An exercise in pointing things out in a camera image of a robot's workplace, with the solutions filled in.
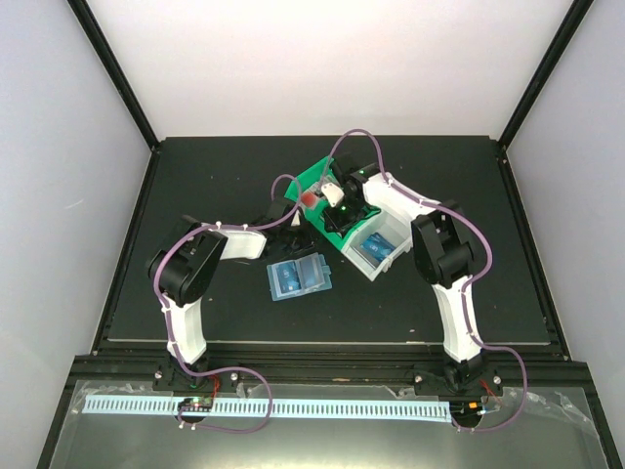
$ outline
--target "black tabletop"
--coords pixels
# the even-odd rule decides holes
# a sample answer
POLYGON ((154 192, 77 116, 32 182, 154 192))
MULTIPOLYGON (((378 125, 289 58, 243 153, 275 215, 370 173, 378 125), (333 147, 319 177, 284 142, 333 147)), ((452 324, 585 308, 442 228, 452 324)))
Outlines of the black tabletop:
MULTIPOLYGON (((487 137, 380 137, 387 170, 415 191, 453 198, 483 230, 494 252, 490 274, 475 285, 479 332, 491 343, 547 343, 538 298, 487 137)), ((166 339, 146 261, 182 214, 242 224, 266 212, 273 179, 297 175, 325 156, 336 137, 169 138, 156 173, 114 311, 108 340, 166 339)), ((366 138, 345 149, 375 152, 366 138)), ((202 303, 208 342, 440 343, 431 287, 411 254, 371 282, 325 240, 319 245, 333 288, 273 302, 266 264, 224 261, 202 303)))

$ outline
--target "cable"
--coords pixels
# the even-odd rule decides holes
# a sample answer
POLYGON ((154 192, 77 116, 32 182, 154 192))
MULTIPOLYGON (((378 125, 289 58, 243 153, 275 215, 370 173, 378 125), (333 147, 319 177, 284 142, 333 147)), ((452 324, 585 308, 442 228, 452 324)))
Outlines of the cable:
POLYGON ((523 362, 523 358, 521 357, 521 355, 519 355, 519 353, 514 350, 511 347, 504 347, 504 346, 490 346, 490 345, 486 345, 483 342, 481 342, 475 335, 475 332, 473 331, 473 328, 471 327, 471 321, 469 320, 469 307, 467 305, 467 297, 466 297, 466 291, 467 288, 469 288, 470 285, 472 285, 473 283, 475 283, 476 281, 478 281, 479 279, 481 279, 482 277, 484 277, 488 271, 490 271, 490 268, 492 267, 492 248, 490 247, 490 244, 488 243, 488 240, 486 239, 486 236, 483 235, 483 233, 479 230, 479 228, 474 225, 469 219, 467 219, 466 217, 464 217, 463 215, 454 212, 453 210, 448 209, 447 207, 443 207, 439 204, 435 204, 432 202, 429 202, 427 199, 425 198, 419 198, 416 195, 414 195, 411 192, 405 191, 401 186, 398 186, 397 184, 395 184, 395 181, 391 180, 385 169, 384 169, 384 161, 383 161, 383 157, 382 157, 382 149, 380 148, 380 144, 378 143, 378 140, 370 133, 367 132, 366 130, 363 129, 352 129, 349 130, 348 132, 346 132, 345 134, 343 134, 339 140, 337 140, 336 144, 334 144, 334 147, 332 148, 332 150, 330 151, 330 155, 328 156, 328 160, 325 164, 325 168, 323 169, 323 174, 321 175, 321 179, 323 179, 325 177, 325 174, 327 172, 327 169, 330 165, 330 160, 332 158, 332 155, 334 154, 334 152, 336 151, 337 147, 341 144, 341 142, 343 142, 343 140, 345 140, 346 137, 348 137, 351 134, 355 134, 355 133, 361 133, 366 135, 367 137, 369 137, 369 139, 371 139, 371 142, 373 143, 377 156, 378 156, 378 165, 380 166, 380 172, 382 174, 382 177, 384 178, 384 181, 389 184, 390 187, 392 187, 393 189, 395 189, 396 191, 398 191, 399 193, 401 193, 402 195, 408 197, 409 199, 411 199, 412 201, 419 203, 421 205, 423 205, 424 207, 428 207, 428 208, 432 208, 433 210, 438 210, 439 212, 442 212, 446 215, 449 215, 450 217, 455 218, 456 220, 458 220, 460 223, 462 223, 463 225, 465 225, 469 230, 471 230, 473 232, 473 234, 479 239, 479 241, 481 242, 481 244, 484 247, 484 250, 486 251, 486 265, 484 266, 484 268, 479 271, 477 274, 475 274, 474 276, 470 277, 461 287, 460 287, 460 291, 462 293, 462 311, 463 311, 463 316, 465 319, 465 323, 467 325, 467 329, 469 330, 469 334, 472 338, 472 340, 479 346, 482 347, 485 350, 491 351, 491 352, 508 352, 509 354, 512 354, 515 359, 517 359, 517 361, 519 362, 519 366, 521 367, 521 375, 522 375, 522 382, 523 382, 523 392, 522 392, 522 396, 521 396, 521 404, 519 405, 519 408, 517 408, 517 411, 505 422, 502 422, 498 425, 495 425, 493 427, 488 427, 488 428, 469 428, 469 427, 463 427, 460 424, 458 424, 458 422, 456 422, 455 420, 453 421, 454 426, 458 429, 458 431, 469 431, 469 432, 475 432, 475 433, 487 433, 487 432, 494 432, 496 430, 501 430, 504 427, 507 427, 508 425, 510 425, 511 423, 513 423, 515 420, 517 420, 517 418, 519 418, 519 416, 521 415, 523 408, 525 407, 525 402, 527 399, 527 370, 525 369, 525 363, 523 362))
MULTIPOLYGON (((188 242, 192 237, 194 237, 196 235, 199 235, 202 232, 218 231, 218 230, 240 230, 240 231, 255 230, 255 231, 262 231, 262 230, 268 230, 269 228, 276 227, 276 226, 286 222, 287 220, 289 220, 293 215, 295 215, 295 212, 298 210, 298 208, 300 206, 300 203, 302 201, 302 185, 297 180, 297 178, 295 178, 294 176, 291 176, 290 174, 281 174, 280 176, 278 176, 275 179, 275 181, 273 181, 273 185, 271 186, 271 198, 273 198, 273 192, 275 190, 275 186, 282 179, 290 179, 291 181, 294 181, 295 185, 297 186, 297 190, 298 190, 297 200, 296 200, 295 205, 293 206, 293 208, 289 211, 289 213, 284 215, 279 220, 276 220, 275 222, 267 223, 265 225, 261 225, 261 226, 257 226, 257 227, 248 227, 246 225, 242 225, 242 226, 238 226, 238 225, 222 225, 220 222, 218 222, 215 225, 203 225, 201 227, 196 228, 195 230, 191 230, 190 232, 185 234, 183 237, 181 237, 176 242, 176 244, 174 244, 172 246, 172 248, 169 251, 167 251, 167 253, 163 257, 163 260, 158 265, 158 269, 156 269, 156 273, 154 274, 154 281, 152 283, 152 287, 153 287, 154 293, 156 294, 156 297, 158 298, 158 300, 160 301, 161 305, 163 306, 163 313, 165 314, 165 325, 167 327, 167 340, 169 342, 171 342, 171 344, 172 344, 172 348, 174 349, 174 355, 176 356, 176 359, 178 360, 178 364, 180 365, 180 368, 186 374, 188 374, 189 376, 194 376, 194 377, 216 376, 216 375, 218 375, 220 373, 226 373, 226 372, 232 372, 232 371, 244 372, 244 373, 248 373, 248 374, 251 374, 251 375, 257 377, 265 385, 265 387, 267 388, 267 394, 269 396, 269 406, 267 407, 267 414, 265 414, 265 416, 263 417, 263 420, 258 425, 255 425, 254 427, 251 427, 251 428, 242 429, 242 430, 237 430, 237 429, 233 429, 233 428, 226 428, 226 427, 219 427, 219 426, 216 426, 216 425, 198 425, 198 424, 192 424, 193 428, 203 428, 203 429, 207 429, 207 430, 215 430, 215 431, 218 431, 218 432, 239 434, 239 435, 240 434, 254 433, 254 432, 260 430, 261 428, 265 427, 265 425, 267 425, 267 423, 269 422, 269 419, 270 419, 271 409, 272 409, 272 405, 273 405, 273 396, 271 394, 271 386, 270 386, 270 384, 267 382, 267 380, 265 379, 265 377, 261 373, 259 373, 258 371, 254 371, 253 369, 243 367, 243 366, 228 366, 228 367, 225 367, 225 368, 218 368, 218 369, 214 369, 212 371, 204 371, 204 372, 201 372, 201 373, 198 373, 196 371, 193 371, 192 369, 189 369, 187 367, 187 364, 185 363, 185 359, 183 358, 183 355, 180 352, 180 348, 178 347, 178 343, 176 342, 176 337, 174 336, 174 328, 172 326, 172 318, 171 318, 172 312, 171 312, 171 309, 170 309, 169 300, 167 299, 167 297, 165 295, 163 295, 160 292, 160 288, 158 287, 158 285, 160 283, 160 277, 162 276, 163 270, 165 269, 165 266, 167 265, 167 263, 174 256, 174 254, 176 254, 176 252, 178 252, 178 250, 183 246, 183 244, 188 242)), ((190 425, 190 424, 188 424, 188 423, 183 421, 182 416, 181 416, 180 413, 178 415, 178 421, 181 424, 181 428, 184 427, 185 425, 190 425)))

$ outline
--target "purple cable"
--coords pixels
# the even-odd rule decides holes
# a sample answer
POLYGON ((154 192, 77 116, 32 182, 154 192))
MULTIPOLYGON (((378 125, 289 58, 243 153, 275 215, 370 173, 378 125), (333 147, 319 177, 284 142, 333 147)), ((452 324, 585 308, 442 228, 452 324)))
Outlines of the purple cable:
MULTIPOLYGON (((162 276, 163 270, 165 269, 165 266, 167 265, 167 263, 174 256, 174 254, 178 252, 178 250, 183 246, 183 244, 188 242, 192 237, 199 235, 202 232, 206 232, 209 230, 215 230, 215 231, 217 230, 241 230, 241 231, 268 230, 269 228, 273 228, 273 227, 280 225, 281 223, 284 223, 289 218, 291 218, 291 216, 295 215, 295 212, 298 210, 300 203, 302 201, 302 185, 295 177, 291 176, 290 174, 281 174, 280 176, 275 178, 275 181, 273 181, 273 184, 271 185, 271 198, 273 198, 275 186, 282 179, 290 179, 291 181, 294 181, 295 185, 297 186, 297 191, 298 191, 297 200, 295 202, 295 206, 289 211, 289 213, 284 215, 279 220, 276 220, 275 222, 267 223, 265 225, 260 225, 257 227, 245 227, 245 226, 239 226, 239 225, 219 225, 219 226, 218 225, 204 225, 204 226, 196 228, 195 230, 191 230, 190 232, 185 234, 183 237, 181 237, 176 242, 176 244, 174 244, 172 248, 169 251, 167 251, 167 253, 163 257, 163 260, 158 265, 158 269, 156 269, 156 273, 154 274, 154 282, 152 283, 152 288, 154 289, 154 293, 156 294, 156 297, 158 298, 160 303, 163 305, 163 309, 165 310, 164 312, 165 312, 165 325, 167 327, 167 340, 172 342, 174 354, 176 355, 176 359, 178 360, 178 364, 180 365, 181 369, 186 374, 190 376, 195 376, 195 377, 208 377, 208 376, 213 376, 213 375, 220 374, 220 373, 225 373, 228 371, 239 371, 239 372, 249 373, 249 374, 256 376, 265 385, 265 387, 267 387, 267 394, 269 396, 269 406, 267 408, 267 414, 265 415, 265 417, 263 417, 263 420, 258 425, 251 427, 251 428, 243 429, 243 430, 236 430, 233 428, 226 428, 226 427, 218 427, 215 425, 197 425, 196 424, 195 427, 197 428, 204 428, 208 430, 216 430, 219 432, 233 433, 233 434, 253 433, 253 432, 260 430, 261 428, 265 427, 265 425, 267 425, 270 419, 271 410, 273 407, 273 396, 271 394, 271 387, 270 387, 270 384, 267 382, 267 379, 265 379, 265 377, 261 373, 259 373, 258 371, 254 371, 253 369, 250 369, 250 368, 245 368, 243 366, 228 366, 226 368, 218 368, 212 371, 205 371, 203 373, 198 373, 196 371, 193 371, 192 369, 189 369, 187 367, 187 364, 185 363, 185 359, 183 358, 183 355, 180 352, 180 348, 178 347, 178 344, 176 343, 176 337, 174 336, 174 329, 172 327, 171 310, 169 309, 170 308, 169 301, 160 292, 160 288, 158 287, 160 283, 160 277, 162 276)), ((178 421, 181 423, 181 425, 186 424, 186 422, 182 420, 182 416, 180 414, 178 415, 178 421)))
POLYGON ((441 205, 431 203, 425 199, 420 199, 413 193, 405 191, 402 187, 396 185, 394 181, 391 181, 389 177, 387 176, 387 173, 384 169, 384 161, 382 157, 382 149, 380 147, 380 144, 378 140, 370 132, 367 132, 366 130, 363 130, 363 129, 349 130, 345 134, 343 134, 339 138, 339 140, 337 140, 336 144, 334 144, 334 147, 330 151, 330 155, 328 156, 327 162, 325 163, 325 168, 323 169, 321 180, 323 180, 323 178, 325 177, 325 174, 327 173, 327 169, 330 166, 330 160, 332 159, 332 156, 334 155, 334 152, 336 151, 337 147, 341 144, 341 142, 343 142, 343 140, 345 140, 346 137, 354 133, 364 134, 367 137, 369 137, 369 139, 371 139, 371 142, 373 142, 373 145, 375 147, 375 150, 378 156, 378 165, 380 166, 380 172, 382 173, 382 177, 384 178, 385 182, 387 182, 393 189, 395 189, 399 193, 405 195, 409 199, 425 207, 438 210, 439 212, 442 212, 446 215, 449 215, 450 217, 455 218, 460 223, 465 225, 469 230, 471 230, 474 233, 474 235, 479 239, 479 242, 481 242, 481 244, 483 245, 484 250, 486 251, 486 265, 481 271, 479 271, 474 276, 470 277, 460 288, 460 291, 462 292, 462 312, 464 315, 465 323, 467 324, 467 328, 469 329, 469 333, 471 334, 471 338, 476 344, 478 344, 479 347, 482 347, 483 349, 489 350, 491 352, 508 352, 512 354, 515 357, 515 359, 517 359, 517 361, 519 362, 519 365, 521 367, 522 381, 523 381, 523 392, 521 396, 521 404, 519 405, 519 408, 517 409, 517 411, 508 420, 498 425, 495 425, 493 427, 478 428, 478 429, 469 428, 469 427, 461 426, 458 422, 456 422, 455 419, 453 419, 452 421, 453 421, 454 426, 458 429, 458 431, 468 431, 468 432, 475 432, 475 433, 494 432, 496 430, 501 430, 502 428, 507 427, 508 425, 513 423, 515 420, 517 420, 517 418, 519 418, 519 416, 521 415, 523 411, 523 408, 525 407, 525 401, 527 399, 527 370, 525 369, 525 363, 523 362, 523 358, 521 357, 521 355, 519 355, 519 353, 515 349, 511 347, 505 347, 505 346, 495 347, 491 345, 486 345, 474 335, 473 328, 471 327, 471 321, 469 319, 469 306, 467 305, 467 297, 465 295, 467 288, 469 288, 471 284, 475 283, 476 281, 484 277, 488 273, 488 271, 490 271, 490 268, 492 267, 492 248, 490 247, 490 244, 488 243, 486 236, 483 235, 483 233, 479 230, 479 228, 476 225, 474 225, 469 219, 467 219, 463 215, 457 212, 454 212, 453 210, 450 210, 441 205))

